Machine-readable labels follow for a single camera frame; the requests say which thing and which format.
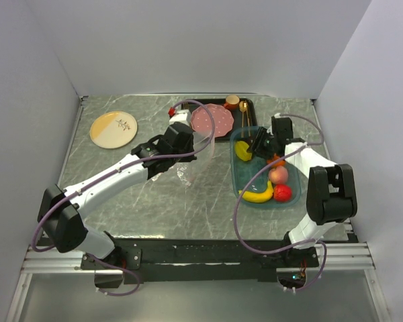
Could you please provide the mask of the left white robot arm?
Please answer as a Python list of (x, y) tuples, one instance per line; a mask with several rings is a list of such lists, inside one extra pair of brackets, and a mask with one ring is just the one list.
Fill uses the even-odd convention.
[(113, 237), (85, 224), (98, 206), (127, 188), (144, 183), (168, 171), (178, 162), (196, 160), (203, 135), (177, 122), (165, 133), (138, 144), (120, 161), (106, 170), (60, 189), (53, 185), (44, 191), (38, 223), (60, 253), (81, 250), (96, 258), (107, 270), (120, 261)]

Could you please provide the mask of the yellow starfruit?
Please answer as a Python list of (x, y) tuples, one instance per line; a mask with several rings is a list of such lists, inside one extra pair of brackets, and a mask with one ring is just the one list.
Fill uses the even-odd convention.
[(253, 155), (248, 151), (249, 145), (245, 141), (237, 141), (234, 145), (236, 156), (243, 162), (248, 162), (252, 159)]

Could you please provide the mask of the clear zip top bag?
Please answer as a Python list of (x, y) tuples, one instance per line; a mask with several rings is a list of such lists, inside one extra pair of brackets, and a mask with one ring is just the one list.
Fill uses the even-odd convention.
[(191, 162), (178, 162), (174, 164), (165, 174), (160, 173), (152, 178), (152, 181), (161, 180), (163, 178), (172, 178), (177, 180), (185, 186), (190, 186), (193, 182), (203, 174), (213, 158), (215, 140), (209, 141), (211, 131), (201, 130), (193, 133), (193, 149), (199, 150), (203, 146), (206, 146), (201, 152), (197, 153), (196, 160)]

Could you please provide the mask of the orange fruit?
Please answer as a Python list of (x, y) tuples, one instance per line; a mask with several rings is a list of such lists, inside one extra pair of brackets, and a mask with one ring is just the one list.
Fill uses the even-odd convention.
[(266, 161), (266, 164), (269, 164), (272, 168), (277, 168), (279, 166), (286, 166), (286, 161), (281, 160), (277, 154), (274, 154), (271, 159)]

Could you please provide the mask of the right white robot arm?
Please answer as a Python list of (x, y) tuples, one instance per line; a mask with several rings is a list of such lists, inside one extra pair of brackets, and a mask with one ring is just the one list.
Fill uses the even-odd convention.
[[(320, 139), (307, 142), (296, 138), (293, 117), (313, 125)], [(271, 126), (259, 129), (249, 146), (249, 152), (272, 160), (264, 171), (285, 161), (308, 180), (306, 214), (286, 233), (288, 245), (280, 251), (280, 258), (288, 267), (296, 267), (304, 259), (303, 249), (314, 246), (329, 229), (357, 213), (353, 169), (348, 164), (337, 164), (313, 149), (323, 144), (324, 134), (315, 122), (299, 115), (277, 113), (271, 118)]]

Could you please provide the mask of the pink peach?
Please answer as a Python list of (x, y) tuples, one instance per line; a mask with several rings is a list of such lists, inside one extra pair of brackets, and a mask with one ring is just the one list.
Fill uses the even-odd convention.
[(278, 166), (269, 171), (269, 181), (273, 184), (285, 184), (288, 177), (288, 171), (284, 166)]

